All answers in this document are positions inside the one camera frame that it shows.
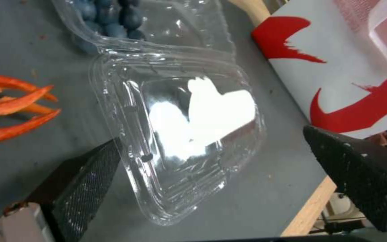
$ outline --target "wooden board edge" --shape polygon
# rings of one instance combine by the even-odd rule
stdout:
[[[281,236],[308,235],[336,188],[337,186],[331,178],[325,177]]]

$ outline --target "debris crumb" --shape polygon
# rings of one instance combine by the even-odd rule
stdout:
[[[37,72],[35,71],[35,69],[34,68],[32,68],[31,69],[31,76],[35,79],[35,80],[37,80],[38,79],[38,75],[37,75]]]

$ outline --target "blueberry container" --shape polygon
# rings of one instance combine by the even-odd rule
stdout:
[[[117,49],[133,51],[189,46],[212,49],[234,55],[221,5],[216,0],[142,0],[138,6],[143,23],[138,28],[146,41],[107,37],[92,31],[84,23],[77,1],[52,0],[58,14],[71,32],[97,46],[99,52]],[[117,1],[112,8],[120,10]]]
[[[172,225],[224,188],[266,138],[248,77],[235,64],[217,0],[140,1],[147,41],[87,28],[53,0],[76,40],[98,55],[89,81],[147,218]]]

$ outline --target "plastic container lid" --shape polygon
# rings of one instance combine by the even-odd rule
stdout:
[[[141,210],[159,225],[180,221],[226,186],[266,134],[247,76],[235,64],[220,3],[142,2],[142,28],[152,43],[95,34],[71,1],[53,2],[68,28],[101,53],[90,84],[112,135],[123,142]]]

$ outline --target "wooden handle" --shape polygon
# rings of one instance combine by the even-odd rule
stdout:
[[[266,18],[270,17],[270,11],[263,0],[229,0],[243,9],[252,20],[255,27],[259,26]]]

